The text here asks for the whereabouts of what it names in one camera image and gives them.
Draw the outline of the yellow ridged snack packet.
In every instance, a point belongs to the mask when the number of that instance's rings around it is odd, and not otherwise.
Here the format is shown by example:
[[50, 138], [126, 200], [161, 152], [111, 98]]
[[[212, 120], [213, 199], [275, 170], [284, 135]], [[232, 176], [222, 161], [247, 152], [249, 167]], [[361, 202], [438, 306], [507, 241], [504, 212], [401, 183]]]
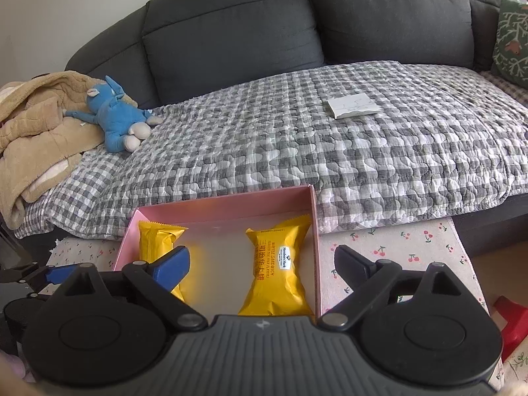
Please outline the yellow ridged snack packet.
[[[149, 264], [165, 256], [176, 247], [176, 241], [187, 231], [188, 228], [158, 222], [147, 222], [140, 221], [138, 223], [140, 231], [140, 243], [139, 243], [139, 260], [148, 262]], [[179, 273], [180, 280], [188, 274], [190, 270], [191, 260], [190, 253], [186, 250], [182, 254], [178, 254], [177, 271]], [[176, 298], [185, 301], [180, 283], [176, 284], [171, 291]]]

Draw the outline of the yellow maple sandwich packet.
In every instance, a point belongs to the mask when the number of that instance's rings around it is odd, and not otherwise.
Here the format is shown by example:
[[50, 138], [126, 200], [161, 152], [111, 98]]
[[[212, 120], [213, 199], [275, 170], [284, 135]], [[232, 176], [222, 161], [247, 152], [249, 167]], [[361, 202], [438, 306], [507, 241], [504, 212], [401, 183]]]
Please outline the yellow maple sandwich packet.
[[242, 316], [311, 315], [299, 275], [299, 257], [312, 217], [303, 214], [270, 229], [247, 229], [254, 247], [253, 281], [238, 314]]

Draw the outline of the pink cardboard box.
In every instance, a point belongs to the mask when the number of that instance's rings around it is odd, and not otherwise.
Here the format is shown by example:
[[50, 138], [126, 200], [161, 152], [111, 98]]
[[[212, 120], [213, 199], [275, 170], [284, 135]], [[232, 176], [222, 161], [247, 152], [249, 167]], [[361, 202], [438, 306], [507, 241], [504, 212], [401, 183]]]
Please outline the pink cardboard box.
[[181, 283], [185, 301], [208, 319], [235, 315], [253, 280], [254, 247], [246, 230], [316, 214], [315, 191], [309, 185], [137, 208], [114, 269], [138, 259], [141, 221], [183, 226], [186, 231], [176, 242], [188, 247], [191, 256], [190, 272]]

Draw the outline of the beige fleece blanket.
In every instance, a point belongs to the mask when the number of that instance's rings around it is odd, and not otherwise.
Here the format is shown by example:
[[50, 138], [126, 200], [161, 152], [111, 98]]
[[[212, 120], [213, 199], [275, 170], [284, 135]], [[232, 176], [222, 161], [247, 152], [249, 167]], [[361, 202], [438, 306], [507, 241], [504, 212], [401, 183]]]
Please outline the beige fleece blanket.
[[100, 127], [64, 116], [87, 112], [88, 89], [103, 81], [75, 71], [1, 88], [1, 214], [18, 229], [26, 205], [68, 177], [82, 153], [103, 142]]

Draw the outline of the grey checkered quilt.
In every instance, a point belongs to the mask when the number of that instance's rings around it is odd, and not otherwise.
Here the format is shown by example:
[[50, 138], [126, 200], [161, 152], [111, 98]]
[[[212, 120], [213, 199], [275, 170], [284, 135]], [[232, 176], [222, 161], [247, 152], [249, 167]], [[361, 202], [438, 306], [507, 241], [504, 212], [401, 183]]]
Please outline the grey checkered quilt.
[[[360, 93], [381, 111], [335, 119], [326, 101]], [[527, 191], [526, 108], [461, 67], [328, 65], [158, 113], [134, 153], [87, 152], [16, 236], [115, 240], [143, 206], [308, 184], [323, 233], [479, 212]]]

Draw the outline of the red plastic stool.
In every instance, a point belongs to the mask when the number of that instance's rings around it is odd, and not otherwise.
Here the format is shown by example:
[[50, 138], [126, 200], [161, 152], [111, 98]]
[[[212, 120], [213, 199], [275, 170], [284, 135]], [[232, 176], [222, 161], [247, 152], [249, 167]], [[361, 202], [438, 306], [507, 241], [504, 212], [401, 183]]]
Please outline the red plastic stool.
[[499, 296], [493, 305], [491, 318], [501, 332], [502, 359], [506, 359], [527, 337], [528, 310], [504, 296]]

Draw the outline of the blue plush toy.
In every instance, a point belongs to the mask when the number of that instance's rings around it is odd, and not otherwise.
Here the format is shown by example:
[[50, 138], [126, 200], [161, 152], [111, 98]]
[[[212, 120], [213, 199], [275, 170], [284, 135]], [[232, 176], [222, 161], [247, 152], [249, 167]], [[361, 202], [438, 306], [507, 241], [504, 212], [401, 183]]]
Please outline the blue plush toy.
[[87, 91], [88, 112], [64, 111], [64, 115], [98, 125], [105, 134], [108, 152], [133, 153], [163, 119], [125, 101], [123, 87], [106, 76], [105, 82]]

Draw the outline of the white paper pad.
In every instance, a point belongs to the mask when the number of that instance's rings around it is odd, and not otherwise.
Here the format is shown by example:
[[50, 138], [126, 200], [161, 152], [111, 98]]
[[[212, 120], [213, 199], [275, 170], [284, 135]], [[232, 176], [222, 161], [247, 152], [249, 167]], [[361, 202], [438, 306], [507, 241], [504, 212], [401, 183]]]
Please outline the white paper pad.
[[326, 105], [337, 120], [349, 117], [370, 116], [381, 111], [381, 107], [365, 93], [331, 98], [326, 101]]

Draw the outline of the green patterned cushion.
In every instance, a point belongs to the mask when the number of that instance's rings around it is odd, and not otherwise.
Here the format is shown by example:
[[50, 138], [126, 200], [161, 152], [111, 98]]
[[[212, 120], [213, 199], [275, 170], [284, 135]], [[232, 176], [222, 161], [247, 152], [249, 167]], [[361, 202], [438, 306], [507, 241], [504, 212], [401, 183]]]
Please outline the green patterned cushion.
[[527, 3], [500, 1], [492, 69], [522, 88], [527, 88], [527, 19]]

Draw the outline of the dark grey sofa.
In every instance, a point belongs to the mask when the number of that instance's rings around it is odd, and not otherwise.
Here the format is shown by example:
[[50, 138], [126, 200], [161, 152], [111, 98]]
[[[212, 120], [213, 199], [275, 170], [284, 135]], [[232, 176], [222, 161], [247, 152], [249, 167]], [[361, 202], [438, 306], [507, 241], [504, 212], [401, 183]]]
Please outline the dark grey sofa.
[[[393, 61], [483, 76], [498, 17], [499, 0], [150, 0], [88, 42], [64, 72], [103, 83], [110, 76], [126, 102], [162, 118], [162, 106], [328, 65]], [[517, 219], [526, 206], [527, 191], [451, 216], [505, 208]]]

